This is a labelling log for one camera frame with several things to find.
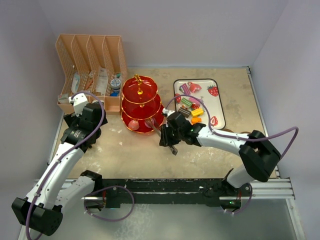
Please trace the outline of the metal serving tongs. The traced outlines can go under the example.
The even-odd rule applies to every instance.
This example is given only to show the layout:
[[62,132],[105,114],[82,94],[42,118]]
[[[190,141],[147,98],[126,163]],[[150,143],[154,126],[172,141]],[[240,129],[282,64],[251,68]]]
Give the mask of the metal serving tongs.
[[[147,118],[144,120],[144,124],[148,127],[148,128],[152,128],[154,130],[154,132],[161,138],[161,129],[158,125],[158,123],[151,117],[151,118]],[[167,148],[170,149],[171,153],[176,156],[178,153],[178,150],[174,147],[174,146],[167,146]]]

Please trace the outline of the pink peach pastry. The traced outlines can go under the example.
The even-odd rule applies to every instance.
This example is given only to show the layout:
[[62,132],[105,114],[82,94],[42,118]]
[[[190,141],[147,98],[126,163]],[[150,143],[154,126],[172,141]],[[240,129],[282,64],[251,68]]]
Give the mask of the pink peach pastry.
[[138,120],[132,119],[129,123],[128,123],[128,128],[132,131],[136,131],[140,128],[140,124]]

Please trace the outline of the white strawberry enamel tray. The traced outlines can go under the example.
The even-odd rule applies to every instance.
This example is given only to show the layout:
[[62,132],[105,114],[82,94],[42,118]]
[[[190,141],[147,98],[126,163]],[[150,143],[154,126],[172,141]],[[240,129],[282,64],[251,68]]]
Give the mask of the white strawberry enamel tray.
[[190,112],[185,118],[222,130],[226,126],[218,83],[212,78],[177,79],[173,83],[175,109]]

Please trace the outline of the pink heart cake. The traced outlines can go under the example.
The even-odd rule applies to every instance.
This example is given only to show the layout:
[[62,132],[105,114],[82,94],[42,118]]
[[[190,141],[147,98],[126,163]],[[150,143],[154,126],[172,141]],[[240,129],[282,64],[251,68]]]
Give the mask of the pink heart cake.
[[189,82],[188,85],[189,85],[189,91],[191,93],[197,93],[202,89],[202,87],[199,84],[196,84],[193,82]]

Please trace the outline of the red three-tier cake stand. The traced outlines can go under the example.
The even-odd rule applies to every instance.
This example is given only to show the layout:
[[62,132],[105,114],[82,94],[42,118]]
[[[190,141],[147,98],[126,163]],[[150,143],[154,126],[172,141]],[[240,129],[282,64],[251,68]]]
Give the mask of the red three-tier cake stand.
[[[164,108],[158,85],[148,76],[135,74],[125,81],[122,88],[121,120],[126,128],[138,134],[149,134],[154,130],[145,125],[145,120],[153,118],[160,126],[164,121]],[[138,130],[131,130],[128,124],[131,120],[139,122]]]

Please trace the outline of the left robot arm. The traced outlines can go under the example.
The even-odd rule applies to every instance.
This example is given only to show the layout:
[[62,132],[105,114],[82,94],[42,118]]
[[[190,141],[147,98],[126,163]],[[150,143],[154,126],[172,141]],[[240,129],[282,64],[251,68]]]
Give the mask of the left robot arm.
[[61,190],[76,163],[101,136],[100,127],[108,122],[102,104],[85,102],[81,107],[80,111],[64,117],[68,127],[41,178],[24,198],[17,197],[11,205],[19,223],[25,227],[27,240],[51,236],[60,226],[63,214],[78,199],[87,194],[98,196],[103,191],[102,176],[90,170]]

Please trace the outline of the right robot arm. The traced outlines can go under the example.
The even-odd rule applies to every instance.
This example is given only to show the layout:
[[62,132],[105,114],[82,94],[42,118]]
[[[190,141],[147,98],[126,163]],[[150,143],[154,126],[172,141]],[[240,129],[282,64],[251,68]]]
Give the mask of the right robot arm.
[[228,196],[235,195],[245,184],[252,181],[265,183],[281,159],[280,152],[260,131],[249,134],[232,133],[211,129],[203,123],[191,124],[182,113],[163,110],[166,123],[160,127],[162,147],[185,142],[198,147],[210,147],[232,153],[242,160],[242,165],[227,174],[222,190]]

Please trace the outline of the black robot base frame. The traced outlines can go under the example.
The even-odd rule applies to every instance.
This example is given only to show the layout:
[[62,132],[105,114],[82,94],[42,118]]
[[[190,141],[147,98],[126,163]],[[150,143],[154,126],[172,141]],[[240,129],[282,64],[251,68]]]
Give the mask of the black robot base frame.
[[94,181],[94,197],[101,197],[108,209],[122,204],[205,205],[238,210],[242,197],[252,197],[252,187],[246,183],[234,188],[225,178],[103,178],[90,170],[81,173]]

